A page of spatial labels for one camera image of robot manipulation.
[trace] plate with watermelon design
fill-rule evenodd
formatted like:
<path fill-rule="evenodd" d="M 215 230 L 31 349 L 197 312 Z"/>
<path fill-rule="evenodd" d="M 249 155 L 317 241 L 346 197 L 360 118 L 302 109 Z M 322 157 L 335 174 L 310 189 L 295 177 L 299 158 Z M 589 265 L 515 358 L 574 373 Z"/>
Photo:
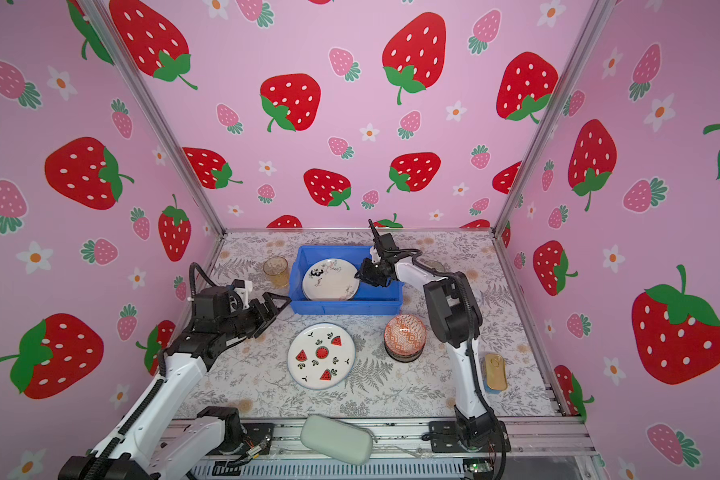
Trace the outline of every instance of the plate with watermelon design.
<path fill-rule="evenodd" d="M 296 383 L 324 390 L 345 379 L 355 365 L 355 342 L 346 330 L 318 323 L 299 333 L 288 349 L 288 371 Z"/>

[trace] orange patterned bowl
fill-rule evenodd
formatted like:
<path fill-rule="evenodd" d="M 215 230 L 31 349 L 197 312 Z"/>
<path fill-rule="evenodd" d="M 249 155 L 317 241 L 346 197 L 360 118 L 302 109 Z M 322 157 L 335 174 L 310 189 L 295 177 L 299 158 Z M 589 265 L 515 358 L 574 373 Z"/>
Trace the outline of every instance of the orange patterned bowl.
<path fill-rule="evenodd" d="M 384 329 L 384 348 L 398 362 L 412 362 L 420 357 L 427 342 L 427 329 L 413 315 L 398 315 Z"/>

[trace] white plate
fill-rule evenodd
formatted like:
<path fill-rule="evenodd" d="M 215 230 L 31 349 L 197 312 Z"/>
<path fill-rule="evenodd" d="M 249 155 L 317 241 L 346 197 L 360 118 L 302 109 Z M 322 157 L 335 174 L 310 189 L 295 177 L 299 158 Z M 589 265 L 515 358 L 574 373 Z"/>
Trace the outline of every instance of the white plate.
<path fill-rule="evenodd" d="M 309 267 L 302 281 L 304 295 L 310 300 L 349 300 L 360 287 L 355 278 L 358 269 L 339 258 L 320 260 Z"/>
<path fill-rule="evenodd" d="M 329 389 L 355 365 L 355 342 L 332 323 L 318 323 L 299 333 L 288 349 L 288 371 L 296 383 L 312 390 Z"/>

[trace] strawberry wallpaper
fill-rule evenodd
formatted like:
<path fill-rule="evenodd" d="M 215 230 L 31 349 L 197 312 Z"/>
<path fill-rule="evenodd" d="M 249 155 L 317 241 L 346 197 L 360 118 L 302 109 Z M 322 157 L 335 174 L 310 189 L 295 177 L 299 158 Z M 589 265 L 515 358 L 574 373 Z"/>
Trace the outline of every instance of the strawberry wallpaper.
<path fill-rule="evenodd" d="M 127 412 L 209 233 L 77 2 L 0 2 L 0 478 Z"/>
<path fill-rule="evenodd" d="M 495 223 L 590 4 L 109 10 L 228 228 L 452 227 Z"/>
<path fill-rule="evenodd" d="M 618 2 L 515 208 L 502 238 L 610 478 L 720 478 L 720 2 Z"/>

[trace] blue plastic bin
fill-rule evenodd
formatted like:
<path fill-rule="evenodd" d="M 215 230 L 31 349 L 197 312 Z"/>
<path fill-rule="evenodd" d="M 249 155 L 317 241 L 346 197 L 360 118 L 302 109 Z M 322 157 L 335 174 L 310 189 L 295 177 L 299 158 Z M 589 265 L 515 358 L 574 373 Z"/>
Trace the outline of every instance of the blue plastic bin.
<path fill-rule="evenodd" d="M 397 315 L 403 304 L 403 284 L 397 281 L 387 287 L 360 283 L 352 300 L 317 302 L 307 299 L 302 280 L 307 269 L 327 258 L 340 258 L 358 270 L 364 258 L 371 258 L 370 246 L 304 245 L 298 248 L 296 262 L 291 268 L 291 308 L 301 315 Z"/>

